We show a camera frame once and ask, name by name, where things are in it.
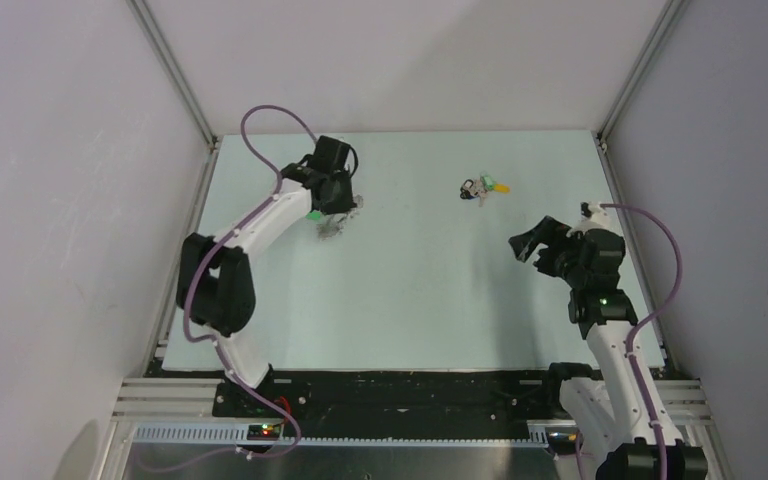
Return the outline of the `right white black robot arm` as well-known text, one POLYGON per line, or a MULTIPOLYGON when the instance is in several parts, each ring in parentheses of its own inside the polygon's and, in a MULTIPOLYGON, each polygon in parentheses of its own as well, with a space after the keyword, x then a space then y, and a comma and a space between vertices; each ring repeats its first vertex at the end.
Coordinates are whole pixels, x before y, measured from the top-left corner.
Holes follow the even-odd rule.
POLYGON ((704 479, 702 448, 687 443, 661 400, 641 357, 642 321, 620 289, 624 238, 596 219, 571 227, 544 217, 509 238, 520 262, 570 288, 568 312, 601 373, 585 364, 556 362, 540 394, 551 416, 570 415, 579 430, 577 452, 597 465, 595 479, 704 479))

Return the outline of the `large silver keyring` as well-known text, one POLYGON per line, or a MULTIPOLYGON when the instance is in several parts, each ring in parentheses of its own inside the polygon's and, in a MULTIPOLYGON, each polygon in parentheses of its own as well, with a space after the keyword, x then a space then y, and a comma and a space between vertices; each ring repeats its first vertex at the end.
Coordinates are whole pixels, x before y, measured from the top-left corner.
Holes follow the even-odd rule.
POLYGON ((347 222, 356 217, 363 207, 364 199, 361 195, 353 196, 354 206, 346 213, 323 215, 317 222, 317 238, 320 241, 340 235, 347 222))

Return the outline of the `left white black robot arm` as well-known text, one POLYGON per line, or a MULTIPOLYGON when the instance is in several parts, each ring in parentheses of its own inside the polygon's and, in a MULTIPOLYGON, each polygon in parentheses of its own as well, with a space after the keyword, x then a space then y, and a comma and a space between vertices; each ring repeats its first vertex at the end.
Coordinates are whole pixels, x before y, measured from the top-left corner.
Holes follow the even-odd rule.
POLYGON ((263 381, 271 365, 247 328, 256 307, 252 263, 309 215, 355 210, 358 165, 354 147, 321 136, 312 153, 273 168, 272 190, 250 212, 214 235, 192 233, 183 241, 176 304, 184 313, 184 335, 192 343, 212 343, 227 377, 242 384, 237 402, 252 416, 268 414, 276 403, 275 388, 263 381))

